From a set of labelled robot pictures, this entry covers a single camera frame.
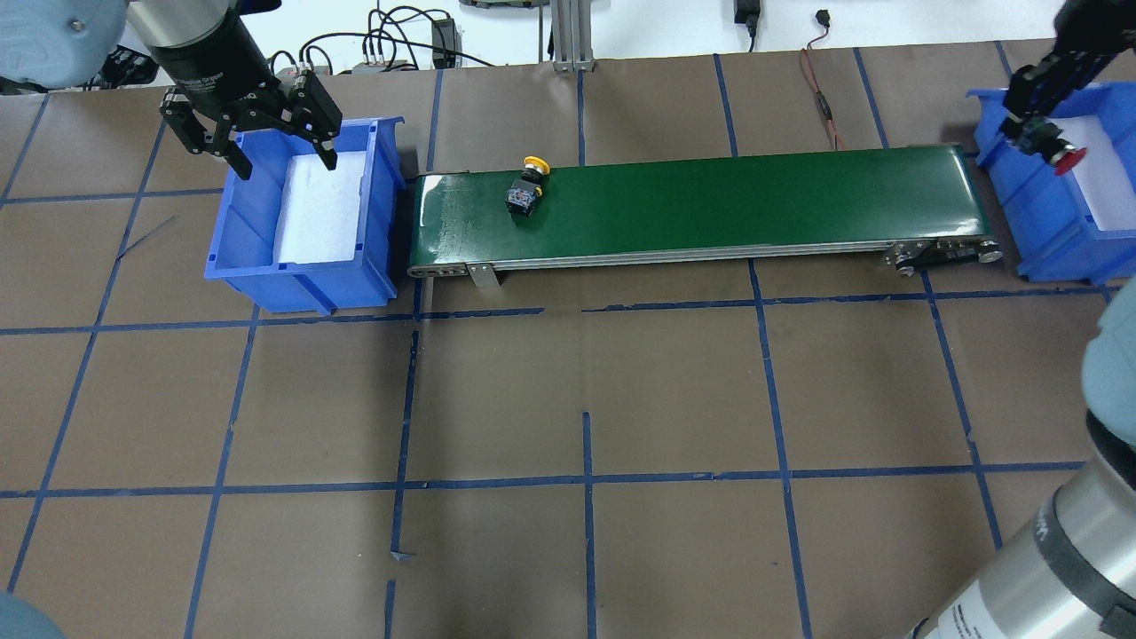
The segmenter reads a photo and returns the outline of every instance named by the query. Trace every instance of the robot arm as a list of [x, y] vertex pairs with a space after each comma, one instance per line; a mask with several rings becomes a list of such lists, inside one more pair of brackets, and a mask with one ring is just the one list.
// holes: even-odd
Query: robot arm
[[[126, 19], [174, 80], [160, 110], [187, 151], [225, 158], [248, 180], [252, 164], [232, 133], [276, 128], [335, 168], [343, 114], [311, 69], [286, 83], [273, 75], [231, 0], [134, 0]], [[211, 132], [197, 113], [216, 123]]]
[[1053, 26], [1053, 51], [1013, 74], [1003, 101], [1010, 113], [1001, 131], [1021, 152], [1041, 153], [1061, 175], [1086, 150], [1061, 139], [1061, 128], [1047, 116], [1136, 45], [1136, 0], [1067, 0]]
[[224, 158], [248, 180], [252, 164], [234, 132], [276, 128], [308, 141], [335, 168], [343, 114], [311, 69], [283, 82], [273, 75], [237, 0], [0, 0], [0, 30], [27, 34], [0, 38], [0, 75], [74, 86], [93, 75], [126, 22], [174, 80], [160, 114], [187, 151]]

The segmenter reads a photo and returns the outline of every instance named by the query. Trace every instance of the conveyor belt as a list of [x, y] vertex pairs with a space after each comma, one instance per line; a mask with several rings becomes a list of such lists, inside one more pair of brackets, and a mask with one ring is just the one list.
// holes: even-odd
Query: conveyor belt
[[958, 147], [558, 168], [532, 218], [506, 210], [518, 174], [419, 179], [410, 274], [478, 281], [495, 271], [989, 239]]

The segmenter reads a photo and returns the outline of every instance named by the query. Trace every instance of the cable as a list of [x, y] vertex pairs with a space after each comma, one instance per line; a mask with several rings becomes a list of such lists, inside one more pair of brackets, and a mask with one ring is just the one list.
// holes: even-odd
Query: cable
[[[412, 15], [410, 17], [407, 17], [407, 18], [395, 19], [394, 18], [394, 14], [396, 11], [411, 11]], [[387, 16], [390, 16], [392, 24], [394, 24], [395, 28], [399, 30], [399, 34], [402, 35], [403, 40], [409, 40], [409, 39], [407, 38], [406, 32], [403, 32], [402, 27], [399, 26], [399, 25], [402, 25], [402, 24], [408, 23], [410, 20], [417, 19], [419, 17], [426, 18], [427, 20], [429, 20], [431, 28], [433, 28], [435, 32], [437, 32], [437, 38], [438, 38], [438, 41], [442, 43], [442, 48], [449, 50], [452, 45], [456, 44], [456, 42], [446, 42], [445, 41], [445, 32], [442, 31], [441, 26], [438, 26], [437, 20], [434, 19], [433, 17], [431, 17], [429, 14], [432, 11], [433, 13], [441, 13], [441, 14], [443, 14], [445, 16], [445, 19], [448, 19], [448, 20], [452, 20], [453, 19], [453, 17], [450, 16], [450, 11], [446, 11], [445, 9], [426, 9], [426, 10], [423, 10], [423, 9], [417, 8], [417, 7], [410, 7], [408, 5], [399, 5], [398, 7], [391, 9], [390, 11], [387, 11]], [[414, 50], [412, 49], [411, 49], [410, 56], [411, 56], [411, 58], [414, 58]], [[418, 61], [417, 60], [415, 60], [415, 66], [418, 66]]]
[[312, 49], [315, 49], [315, 50], [319, 51], [320, 53], [323, 53], [324, 59], [327, 60], [327, 75], [335, 75], [335, 72], [332, 70], [332, 57], [327, 55], [327, 51], [325, 51], [323, 47], [308, 47], [308, 66], [310, 66], [312, 68], [316, 67], [316, 65], [312, 64], [312, 61], [311, 61], [311, 50]]
[[745, 18], [745, 31], [750, 34], [750, 53], [753, 52], [753, 48], [758, 44], [758, 23], [761, 20], [761, 5], [758, 3], [758, 10], [750, 14]]
[[[387, 25], [387, 23], [390, 23], [390, 24], [394, 25], [394, 28], [399, 30], [399, 35], [402, 36], [403, 41], [409, 41], [409, 38], [407, 38], [407, 32], [402, 30], [402, 23], [404, 23], [407, 20], [396, 20], [396, 19], [394, 19], [392, 17], [392, 14], [395, 10], [401, 9], [401, 8], [414, 9], [414, 7], [395, 7], [390, 13], [383, 13], [381, 9], [377, 9], [377, 8], [376, 9], [371, 9], [367, 14], [367, 33], [369, 34], [369, 33], [374, 33], [376, 31], [378, 33], [381, 33], [381, 34], [386, 33], [386, 25]], [[374, 24], [375, 24], [374, 18], [375, 18], [376, 14], [382, 18], [382, 22], [379, 22], [377, 30], [374, 28]], [[370, 44], [370, 55], [371, 55], [371, 57], [375, 58], [375, 61], [378, 61], [378, 56], [375, 55], [375, 39], [371, 38], [371, 36], [367, 36], [362, 41], [362, 48], [364, 48], [362, 53], [364, 53], [364, 57], [367, 57], [368, 43]], [[393, 48], [391, 50], [391, 57], [389, 58], [390, 61], [387, 63], [387, 66], [386, 66], [385, 70], [391, 70], [391, 67], [394, 65], [395, 58], [399, 57], [399, 45], [398, 45], [398, 42], [396, 41], [392, 41], [392, 43], [393, 43]], [[410, 60], [414, 63], [415, 68], [419, 68], [418, 67], [418, 57], [415, 56], [414, 49], [409, 49], [408, 48], [408, 50], [410, 51]], [[378, 51], [379, 51], [379, 53], [383, 53], [383, 57], [386, 57], [386, 52], [383, 51], [382, 40], [379, 40]]]
[[811, 51], [813, 44], [816, 44], [817, 42], [820, 42], [821, 40], [828, 38], [828, 28], [829, 27], [826, 26], [824, 33], [821, 33], [820, 35], [818, 35], [818, 36], [813, 38], [812, 40], [810, 40], [809, 43], [805, 44], [805, 49], [808, 49], [808, 50]]
[[317, 35], [316, 38], [312, 38], [311, 40], [304, 42], [302, 47], [300, 47], [301, 55], [304, 51], [307, 51], [308, 48], [311, 47], [312, 44], [315, 44], [316, 42], [319, 42], [320, 40], [326, 40], [328, 38], [378, 38], [381, 40], [386, 40], [387, 42], [396, 42], [396, 43], [400, 43], [400, 44], [406, 44], [408, 47], [419, 47], [421, 49], [429, 49], [432, 51], [441, 51], [443, 53], [450, 53], [450, 55], [453, 55], [453, 56], [466, 58], [467, 60], [470, 60], [470, 61], [474, 61], [474, 63], [477, 63], [479, 65], [487, 66], [487, 67], [496, 66], [496, 65], [494, 65], [492, 63], [486, 63], [485, 60], [483, 60], [481, 58], [477, 58], [475, 56], [470, 56], [468, 53], [462, 53], [460, 51], [453, 51], [453, 50], [450, 50], [450, 49], [445, 49], [443, 47], [434, 47], [433, 44], [423, 44], [421, 42], [411, 42], [409, 40], [398, 40], [395, 38], [391, 38], [390, 35], [385, 35], [385, 34], [382, 34], [382, 33], [376, 35], [374, 33], [359, 33], [359, 32], [354, 32], [354, 31], [336, 31], [334, 33], [325, 33], [323, 35]]
[[803, 70], [808, 72], [805, 74], [805, 80], [809, 81], [809, 85], [812, 88], [812, 92], [817, 96], [817, 106], [820, 108], [820, 114], [825, 118], [825, 127], [828, 130], [829, 135], [832, 135], [830, 142], [833, 143], [834, 151], [846, 151], [847, 144], [844, 143], [844, 139], [841, 136], [840, 131], [836, 128], [836, 121], [833, 118], [833, 108], [828, 103], [828, 98], [825, 98], [824, 91], [820, 90], [820, 82], [817, 80], [817, 70], [812, 66], [812, 57], [809, 56], [809, 51], [812, 50], [812, 45], [820, 42], [825, 38], [828, 38], [828, 30], [832, 26], [832, 20], [828, 16], [828, 11], [821, 9], [817, 11], [817, 23], [825, 27], [825, 32], [813, 38], [808, 44], [801, 49], [801, 60], [803, 61]]
[[276, 51], [270, 58], [268, 58], [268, 68], [272, 69], [273, 75], [276, 75], [276, 58], [281, 56], [287, 58], [287, 61], [292, 63], [293, 67], [296, 66], [295, 58], [292, 57], [292, 53], [289, 53], [287, 51]]

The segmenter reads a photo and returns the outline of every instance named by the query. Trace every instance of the black cable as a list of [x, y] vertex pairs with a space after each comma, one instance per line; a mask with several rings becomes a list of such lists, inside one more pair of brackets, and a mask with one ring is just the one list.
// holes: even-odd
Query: black cable
[[324, 59], [327, 60], [327, 75], [335, 75], [335, 72], [332, 70], [332, 57], [327, 55], [327, 51], [325, 51], [323, 47], [308, 47], [308, 66], [310, 66], [312, 68], [316, 67], [316, 65], [312, 64], [312, 61], [311, 61], [311, 50], [312, 49], [315, 49], [315, 50], [319, 51], [320, 53], [323, 53]]
[[[406, 22], [406, 20], [399, 22], [399, 20], [396, 20], [394, 18], [394, 10], [395, 9], [398, 9], [398, 7], [395, 7], [394, 9], [392, 9], [390, 11], [387, 11], [386, 15], [383, 17], [383, 19], [378, 23], [378, 32], [379, 32], [379, 34], [386, 33], [386, 23], [390, 22], [391, 24], [394, 25], [394, 28], [399, 30], [399, 35], [402, 36], [402, 40], [409, 41], [410, 39], [407, 38], [407, 32], [402, 30], [402, 22]], [[392, 42], [392, 44], [394, 45], [395, 52], [398, 52], [399, 44], [396, 42]], [[418, 56], [415, 55], [415, 50], [411, 49], [408, 45], [407, 47], [407, 52], [410, 53], [410, 61], [415, 65], [415, 67], [418, 67]], [[391, 70], [391, 67], [394, 66], [395, 58], [398, 58], [396, 55], [391, 56], [391, 59], [387, 60], [387, 63], [386, 63], [386, 70]]]
[[[407, 18], [395, 19], [395, 17], [394, 17], [395, 11], [411, 11], [412, 15], [410, 17], [407, 17]], [[441, 14], [443, 14], [445, 16], [445, 19], [450, 19], [450, 20], [453, 19], [453, 17], [450, 15], [450, 11], [446, 11], [445, 9], [426, 9], [426, 10], [423, 10], [423, 9], [417, 8], [417, 7], [410, 7], [408, 5], [400, 5], [400, 6], [391, 9], [390, 11], [387, 11], [386, 15], [391, 18], [391, 23], [394, 24], [395, 27], [399, 30], [399, 33], [402, 35], [403, 40], [409, 40], [409, 39], [407, 38], [406, 32], [403, 32], [402, 28], [399, 25], [402, 25], [404, 23], [408, 23], [408, 22], [410, 22], [412, 19], [416, 19], [416, 18], [419, 18], [419, 17], [426, 18], [427, 20], [429, 20], [431, 28], [433, 28], [435, 32], [437, 32], [437, 38], [442, 42], [442, 48], [443, 49], [450, 49], [450, 47], [453, 45], [453, 44], [456, 44], [456, 43], [453, 43], [453, 42], [446, 42], [445, 41], [445, 32], [442, 31], [441, 26], [438, 26], [437, 20], [435, 20], [433, 17], [431, 17], [429, 14], [432, 11], [433, 13], [441, 13]], [[414, 58], [414, 50], [411, 50], [410, 56], [411, 56], [411, 58]], [[415, 60], [415, 66], [418, 66], [418, 60]]]
[[750, 14], [745, 18], [745, 31], [750, 33], [750, 53], [753, 52], [753, 48], [758, 43], [758, 20], [761, 19], [761, 11], [757, 14]]
[[445, 49], [443, 47], [434, 47], [433, 44], [423, 44], [421, 42], [410, 42], [409, 40], [398, 40], [398, 39], [391, 38], [390, 35], [385, 35], [385, 34], [375, 35], [374, 33], [359, 33], [359, 32], [354, 32], [354, 31], [336, 31], [334, 33], [325, 33], [323, 35], [317, 35], [316, 38], [312, 38], [311, 40], [304, 42], [303, 45], [300, 47], [300, 52], [302, 53], [303, 51], [306, 51], [308, 49], [308, 47], [311, 47], [316, 42], [319, 42], [320, 40], [326, 40], [328, 38], [378, 38], [381, 40], [386, 40], [389, 42], [398, 42], [398, 43], [401, 43], [401, 44], [406, 44], [408, 47], [420, 47], [423, 49], [429, 49], [432, 51], [441, 51], [443, 53], [451, 53], [453, 56], [458, 56], [460, 58], [466, 58], [467, 60], [470, 60], [470, 61], [474, 61], [474, 63], [477, 63], [479, 65], [487, 66], [487, 67], [496, 66], [496, 65], [494, 65], [492, 63], [486, 63], [485, 60], [483, 60], [481, 58], [477, 58], [475, 56], [470, 56], [468, 53], [462, 53], [460, 51], [453, 51], [453, 50], [450, 50], [450, 49]]
[[[382, 22], [379, 23], [377, 30], [374, 27], [374, 24], [375, 24], [374, 19], [375, 19], [375, 15], [376, 14], [379, 17], [382, 17]], [[407, 38], [407, 32], [402, 30], [402, 22], [395, 20], [393, 17], [391, 17], [391, 14], [383, 13], [381, 9], [371, 9], [367, 14], [367, 33], [374, 33], [375, 31], [378, 31], [379, 33], [385, 33], [386, 32], [386, 24], [391, 23], [392, 25], [394, 25], [394, 28], [399, 30], [399, 35], [402, 36], [402, 40], [409, 41], [410, 39]], [[364, 57], [367, 56], [368, 43], [370, 44], [369, 49], [370, 49], [371, 57], [377, 60], [378, 56], [375, 53], [375, 39], [371, 38], [371, 36], [364, 38], [364, 41], [362, 41]], [[399, 57], [399, 45], [398, 45], [398, 43], [395, 41], [392, 41], [392, 44], [393, 44], [393, 48], [391, 50], [390, 61], [387, 63], [386, 70], [390, 70], [391, 65], [393, 65], [395, 58]], [[414, 63], [415, 67], [418, 67], [418, 58], [417, 58], [417, 56], [415, 56], [414, 49], [409, 49], [409, 51], [410, 51], [410, 60]], [[386, 51], [383, 50], [382, 40], [379, 41], [379, 44], [378, 44], [378, 52], [382, 53], [384, 58], [386, 57]]]
[[276, 58], [281, 56], [287, 58], [287, 61], [292, 63], [293, 67], [296, 66], [295, 58], [292, 57], [292, 53], [289, 53], [287, 51], [276, 51], [275, 53], [272, 55], [270, 58], [268, 58], [268, 68], [272, 69], [273, 75], [276, 74]]

